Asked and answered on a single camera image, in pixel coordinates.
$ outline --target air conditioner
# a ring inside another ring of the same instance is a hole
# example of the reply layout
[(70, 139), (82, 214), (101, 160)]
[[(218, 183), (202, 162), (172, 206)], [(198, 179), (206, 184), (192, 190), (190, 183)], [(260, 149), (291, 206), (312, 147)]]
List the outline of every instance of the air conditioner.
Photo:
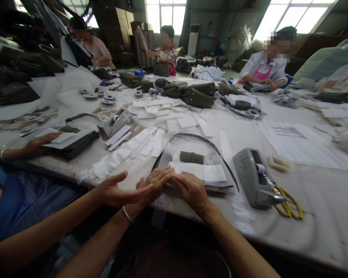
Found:
[(189, 27), (188, 55), (196, 55), (198, 35), (200, 33), (199, 24), (191, 24)]

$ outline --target pink shirt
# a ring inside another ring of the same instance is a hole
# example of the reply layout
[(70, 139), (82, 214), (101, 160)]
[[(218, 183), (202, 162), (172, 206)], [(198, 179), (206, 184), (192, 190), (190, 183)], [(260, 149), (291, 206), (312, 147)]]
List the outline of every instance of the pink shirt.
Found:
[(112, 57), (109, 53), (107, 47), (104, 45), (104, 43), (98, 39), (96, 36), (93, 36), (92, 44), (87, 44), (85, 42), (81, 42), (81, 45), (85, 47), (87, 51), (89, 51), (93, 55), (92, 63), (93, 66), (95, 65), (96, 61), (102, 58), (103, 56), (108, 58), (109, 61), (103, 64), (100, 64), (99, 67), (110, 67), (115, 68), (115, 66), (112, 63)]

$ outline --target gray tape dispenser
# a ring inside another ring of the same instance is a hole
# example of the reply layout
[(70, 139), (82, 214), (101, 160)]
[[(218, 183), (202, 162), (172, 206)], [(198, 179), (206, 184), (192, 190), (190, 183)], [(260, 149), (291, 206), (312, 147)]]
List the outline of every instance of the gray tape dispenser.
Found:
[(101, 137), (107, 141), (116, 132), (118, 132), (124, 125), (131, 125), (133, 123), (132, 115), (125, 109), (120, 109), (112, 119), (105, 123), (105, 125), (98, 125)]
[(274, 193), (275, 181), (269, 175), (260, 152), (245, 148), (233, 157), (247, 200), (256, 209), (270, 209), (286, 201), (280, 193)]

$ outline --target bracelet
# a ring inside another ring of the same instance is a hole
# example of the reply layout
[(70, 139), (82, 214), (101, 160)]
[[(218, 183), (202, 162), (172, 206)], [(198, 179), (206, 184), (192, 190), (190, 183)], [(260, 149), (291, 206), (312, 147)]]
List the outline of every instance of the bracelet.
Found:
[(7, 149), (3, 149), (1, 152), (0, 152), (0, 160), (4, 160), (4, 151), (6, 151)]
[(123, 206), (123, 211), (124, 211), (126, 217), (129, 219), (129, 221), (130, 221), (131, 223), (134, 223), (134, 221), (130, 218), (130, 216), (129, 216), (128, 213), (126, 212), (125, 206)]

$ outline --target yellow scissor handle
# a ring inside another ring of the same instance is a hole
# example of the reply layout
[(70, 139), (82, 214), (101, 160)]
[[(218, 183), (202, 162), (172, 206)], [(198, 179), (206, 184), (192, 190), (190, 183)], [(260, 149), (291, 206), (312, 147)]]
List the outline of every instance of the yellow scissor handle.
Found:
[(301, 220), (304, 218), (304, 213), (303, 213), (303, 210), (300, 207), (299, 203), (288, 192), (286, 192), (283, 188), (281, 188), (279, 186), (276, 186), (276, 187), (272, 186), (272, 190), (274, 193), (277, 193), (276, 190), (278, 190), (282, 196), (284, 196), (285, 198), (289, 198), (294, 203), (294, 205), (297, 207), (297, 210), (299, 213), (299, 215), (296, 215), (293, 212), (289, 202), (283, 202), (281, 205), (284, 208), (284, 210), (286, 211), (286, 213), (284, 213), (277, 205), (274, 205), (274, 207), (276, 208), (276, 210), (278, 211), (279, 214), (281, 214), (283, 217), (293, 217), (294, 219), (297, 219), (297, 220)]

